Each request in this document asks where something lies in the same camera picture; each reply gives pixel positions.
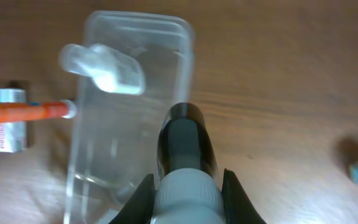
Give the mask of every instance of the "transparent plastic container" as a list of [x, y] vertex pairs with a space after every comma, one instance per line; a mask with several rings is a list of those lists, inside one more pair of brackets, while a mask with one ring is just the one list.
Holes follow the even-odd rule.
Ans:
[[193, 32], [183, 19], [138, 12], [94, 12], [85, 44], [137, 60], [141, 95], [108, 93], [90, 77], [78, 85], [64, 223], [108, 223], [144, 176], [157, 174], [157, 139], [169, 108], [188, 100]]

